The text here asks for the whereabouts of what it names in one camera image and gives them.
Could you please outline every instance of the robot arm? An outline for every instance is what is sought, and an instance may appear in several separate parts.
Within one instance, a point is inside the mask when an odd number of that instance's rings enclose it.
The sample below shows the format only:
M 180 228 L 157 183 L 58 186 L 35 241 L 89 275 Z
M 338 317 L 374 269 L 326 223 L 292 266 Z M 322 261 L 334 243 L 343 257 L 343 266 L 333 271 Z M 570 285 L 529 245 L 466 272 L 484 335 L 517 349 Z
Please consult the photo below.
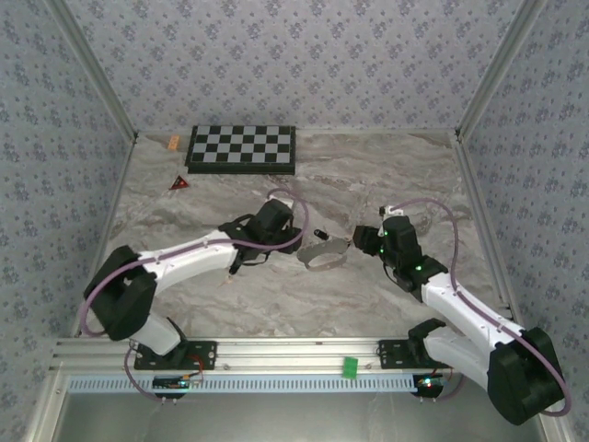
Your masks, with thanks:
M 385 270 L 392 269 L 389 278 L 396 285 L 440 312 L 464 333 L 459 335 L 439 320 L 428 321 L 425 335 L 417 344 L 413 342 L 415 358 L 442 362 L 474 380 L 488 392 L 497 411 L 515 425 L 561 400 L 558 381 L 520 343 L 524 340 L 539 351 L 561 376 L 550 338 L 539 328 L 526 331 L 504 318 L 463 286 L 455 290 L 448 270 L 422 254 L 409 218 L 391 206 L 381 207 L 380 215 L 380 228 L 356 228 L 354 245 L 377 255 Z
M 173 354 L 181 353 L 185 337 L 174 322 L 154 312 L 154 296 L 201 273 L 216 269 L 236 273 L 242 264 L 270 253 L 248 243 L 275 246 L 294 239 L 300 231 L 293 227 L 291 207 L 271 198 L 256 215 L 243 215 L 204 237 L 169 249 L 134 252 L 128 246 L 119 247 L 105 260 L 84 296 L 87 299 L 121 267 L 145 262 L 110 281 L 94 299 L 92 310 L 111 340 L 133 339 L 157 355 L 179 357 Z M 301 242 L 279 251 L 293 253 Z

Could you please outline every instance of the checkerboard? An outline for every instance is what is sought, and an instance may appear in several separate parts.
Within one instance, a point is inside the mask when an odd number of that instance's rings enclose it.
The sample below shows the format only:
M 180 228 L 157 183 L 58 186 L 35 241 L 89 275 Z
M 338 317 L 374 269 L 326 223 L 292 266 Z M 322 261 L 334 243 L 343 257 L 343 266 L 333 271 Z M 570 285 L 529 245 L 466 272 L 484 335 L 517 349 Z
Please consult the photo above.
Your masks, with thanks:
M 189 173 L 295 174 L 294 126 L 194 126 Z

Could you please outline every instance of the blue floral wallpaper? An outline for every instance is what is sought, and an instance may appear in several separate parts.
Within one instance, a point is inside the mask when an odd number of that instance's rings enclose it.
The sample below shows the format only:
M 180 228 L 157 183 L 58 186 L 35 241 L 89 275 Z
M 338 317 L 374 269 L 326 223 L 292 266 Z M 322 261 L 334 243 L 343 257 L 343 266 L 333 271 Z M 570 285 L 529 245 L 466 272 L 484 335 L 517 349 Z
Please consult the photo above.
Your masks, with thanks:
M 552 336 L 589 440 L 589 4 L 542 11 L 469 151 L 526 324 Z
M 453 128 L 521 0 L 70 0 L 133 125 Z
M 19 441 L 129 146 L 41 0 L 0 2 L 0 440 Z

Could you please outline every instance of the gray marble surface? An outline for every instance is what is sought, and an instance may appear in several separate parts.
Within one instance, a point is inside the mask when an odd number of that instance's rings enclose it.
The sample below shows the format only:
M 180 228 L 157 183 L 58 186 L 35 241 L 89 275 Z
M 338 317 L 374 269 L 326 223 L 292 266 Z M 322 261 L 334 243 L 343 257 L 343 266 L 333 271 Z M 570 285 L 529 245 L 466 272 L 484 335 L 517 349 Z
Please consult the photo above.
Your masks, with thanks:
M 293 177 L 187 175 L 185 153 L 155 140 L 140 137 L 135 147 L 107 254 L 123 244 L 153 250 L 198 238 L 256 213 L 266 191 L 277 186 L 289 186 L 308 203 L 304 246 L 318 242 L 315 228 L 350 237 L 358 224 L 377 226 L 380 205 L 430 196 L 449 204 L 458 218 L 459 280 L 488 304 L 498 303 L 444 138 L 299 134 Z M 179 174 L 190 187 L 169 191 Z M 445 214 L 431 204 L 406 214 L 424 252 L 449 266 L 453 237 Z M 302 216 L 297 208 L 296 225 Z M 309 272 L 294 255 L 274 252 L 266 264 L 242 268 L 230 280 L 223 271 L 202 274 L 161 293 L 155 308 L 189 336 L 403 336 L 438 316 L 388 281 L 380 260 L 354 247 L 342 267 L 322 273 Z

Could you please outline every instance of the purple cable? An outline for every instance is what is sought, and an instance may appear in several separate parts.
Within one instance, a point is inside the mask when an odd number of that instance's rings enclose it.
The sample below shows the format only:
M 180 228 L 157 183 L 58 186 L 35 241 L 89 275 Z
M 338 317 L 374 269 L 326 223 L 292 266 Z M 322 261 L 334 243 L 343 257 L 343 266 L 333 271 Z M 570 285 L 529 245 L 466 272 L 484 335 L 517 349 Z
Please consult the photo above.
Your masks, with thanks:
M 139 385 L 139 383 L 133 378 L 133 375 L 131 374 L 131 369 L 129 368 L 129 358 L 131 357 L 131 352 L 132 351 L 133 351 L 133 349 L 129 345 L 129 350 L 127 350 L 127 353 L 125 354 L 125 358 L 122 361 L 122 366 L 125 369 L 125 373 L 127 374 L 127 378 L 133 384 L 133 386 L 135 387 L 135 389 L 137 391 L 139 391 L 147 399 L 149 399 L 150 401 L 162 402 L 163 403 L 163 401 L 160 398 L 158 398 L 155 394 L 150 393 L 149 391 L 145 391 L 141 387 L 141 385 Z
M 309 225 L 309 211 L 308 211 L 308 208 L 306 207 L 305 201 L 300 199 L 295 193 L 293 193 L 289 189 L 280 189 L 280 188 L 273 189 L 268 192 L 266 197 L 270 198 L 271 195 L 273 195 L 277 192 L 288 193 L 293 198 L 294 201 L 297 201 L 298 203 L 301 204 L 301 207 L 303 207 L 303 212 L 305 212 L 305 221 L 303 222 L 303 226 L 301 227 L 301 231 L 293 239 L 284 242 L 284 244 L 278 244 L 276 246 L 256 244 L 254 242 L 242 241 L 240 239 L 230 239 L 230 238 L 228 238 L 228 239 L 211 239 L 210 241 L 207 241 L 207 242 L 200 242 L 198 244 L 192 244 L 192 245 L 187 246 L 183 249 L 174 250 L 169 253 L 165 253 L 159 257 L 159 260 L 160 261 L 169 260 L 170 258 L 174 258 L 176 256 L 183 254 L 183 253 L 188 253 L 190 251 L 201 249 L 203 247 L 213 246 L 215 244 L 233 244 L 236 246 L 245 246 L 245 247 L 250 247 L 252 249 L 266 250 L 266 251 L 280 250 L 280 249 L 285 249 L 289 246 L 292 246 L 300 238 L 302 238 L 303 235 L 305 235 L 305 232 L 306 232 L 308 225 Z M 110 283 L 110 281 L 112 281 L 113 279 L 117 278 L 118 276 L 121 276 L 121 274 L 128 272 L 129 270 L 134 269 L 135 267 L 139 267 L 140 265 L 149 264 L 152 262 L 156 262 L 156 258 L 145 258 L 145 259 L 138 260 L 135 262 L 130 262 L 126 265 L 123 265 L 121 268 L 117 269 L 116 271 L 111 273 L 109 276 L 104 278 L 102 281 L 100 281 L 100 283 L 94 288 L 94 290 L 92 290 L 92 292 L 90 292 L 90 295 L 86 299 L 86 302 L 82 305 L 82 307 L 80 309 L 80 328 L 82 329 L 82 332 L 84 334 L 87 334 L 88 336 L 91 336 L 91 337 L 98 337 L 98 336 L 102 336 L 105 334 L 104 331 L 91 331 L 87 325 L 87 316 L 88 316 L 88 312 L 90 310 L 90 307 L 92 306 L 94 299 L 98 296 L 98 294 L 100 292 L 102 292 L 104 287 L 106 287 Z
M 406 201 L 405 203 L 401 203 L 401 204 L 394 206 L 392 210 L 397 210 L 397 209 L 406 207 L 408 205 L 416 204 L 416 203 L 436 204 L 439 207 L 441 207 L 442 209 L 444 209 L 444 211 L 450 217 L 450 221 L 452 221 L 452 228 L 454 230 L 454 253 L 452 255 L 452 262 L 450 264 L 450 281 L 452 282 L 452 287 L 454 288 L 454 291 L 456 292 L 458 297 L 471 310 L 473 310 L 475 313 L 477 313 L 479 316 L 481 316 L 484 320 L 486 320 L 493 327 L 496 327 L 498 331 L 503 331 L 503 332 L 507 333 L 509 336 L 514 338 L 516 341 L 518 341 L 522 346 L 524 346 L 524 348 L 528 352 L 530 352 L 532 355 L 534 355 L 534 357 L 538 361 L 540 361 L 540 363 L 542 363 L 542 365 L 546 368 L 546 370 L 549 371 L 550 375 L 552 377 L 554 377 L 554 379 L 557 381 L 560 389 L 562 390 L 562 394 L 564 395 L 564 406 L 562 407 L 562 410 L 560 410 L 560 411 L 557 411 L 557 412 L 544 411 L 544 412 L 542 412 L 542 414 L 544 414 L 546 416 L 551 416 L 551 417 L 562 417 L 565 414 L 567 414 L 571 410 L 571 407 L 572 407 L 571 391 L 567 387 L 564 379 L 562 378 L 562 376 L 560 375 L 558 370 L 548 361 L 548 359 L 546 357 L 544 357 L 543 354 L 541 354 L 538 350 L 536 350 L 536 348 L 534 348 L 528 341 L 526 341 L 524 338 L 522 338 L 520 335 L 518 335 L 514 331 L 511 331 L 508 328 L 503 327 L 499 321 L 497 321 L 495 318 L 489 316 L 483 310 L 481 310 L 476 305 L 474 305 L 470 301 L 470 299 L 465 297 L 464 294 L 460 290 L 458 290 L 458 282 L 456 281 L 456 262 L 458 260 L 458 224 L 456 223 L 456 219 L 454 218 L 454 214 L 452 213 L 452 211 L 445 204 L 443 204 L 437 200 L 434 200 L 434 198 L 415 198 L 413 200 L 409 200 L 409 201 Z

